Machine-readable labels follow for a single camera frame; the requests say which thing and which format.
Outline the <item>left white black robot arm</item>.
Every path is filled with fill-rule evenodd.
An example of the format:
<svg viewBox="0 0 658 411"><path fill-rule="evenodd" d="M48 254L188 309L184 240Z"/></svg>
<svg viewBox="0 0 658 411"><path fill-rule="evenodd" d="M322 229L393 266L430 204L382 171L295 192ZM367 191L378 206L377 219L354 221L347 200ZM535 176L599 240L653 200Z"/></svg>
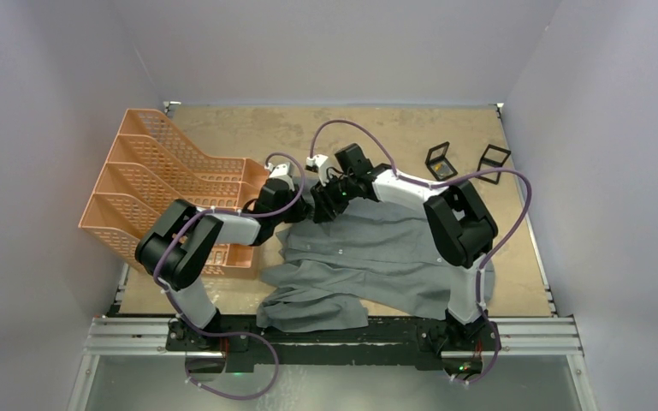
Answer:
<svg viewBox="0 0 658 411"><path fill-rule="evenodd" d="M198 349L212 349L221 337L240 334L222 329L221 314L201 280L213 248L264 244L278 225L305 217L304 191L304 178L295 183L292 177L271 177L248 211L200 211L186 200L177 199L139 240L134 258L167 295L178 319L188 326L188 340Z"/></svg>

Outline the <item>grey button-up shirt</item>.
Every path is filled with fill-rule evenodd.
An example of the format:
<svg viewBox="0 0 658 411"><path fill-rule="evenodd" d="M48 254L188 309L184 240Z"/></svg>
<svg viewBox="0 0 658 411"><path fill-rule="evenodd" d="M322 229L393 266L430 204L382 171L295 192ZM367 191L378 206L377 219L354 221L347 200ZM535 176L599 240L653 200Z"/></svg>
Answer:
<svg viewBox="0 0 658 411"><path fill-rule="evenodd" d="M427 319L479 316L476 269L440 256L422 209L357 199L332 222L294 223L275 238L283 261L260 275L274 287L257 309L261 328L365 327L364 300Z"/></svg>

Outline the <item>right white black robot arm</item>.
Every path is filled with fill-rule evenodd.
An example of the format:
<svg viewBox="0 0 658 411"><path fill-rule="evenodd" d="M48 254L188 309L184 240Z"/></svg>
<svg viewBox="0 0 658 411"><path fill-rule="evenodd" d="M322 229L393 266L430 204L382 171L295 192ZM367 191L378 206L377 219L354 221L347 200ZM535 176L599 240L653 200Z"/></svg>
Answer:
<svg viewBox="0 0 658 411"><path fill-rule="evenodd" d="M483 306L483 258L489 255L498 227L479 193L469 181L441 187L409 176L391 164L374 165L362 148L352 143L335 153L333 159L314 154L305 161L307 170L317 174L311 188L312 220L336 220L355 199L372 200L421 211L429 225L437 252L443 261L469 272L462 289L448 301L448 341L467 348L480 335Z"/></svg>

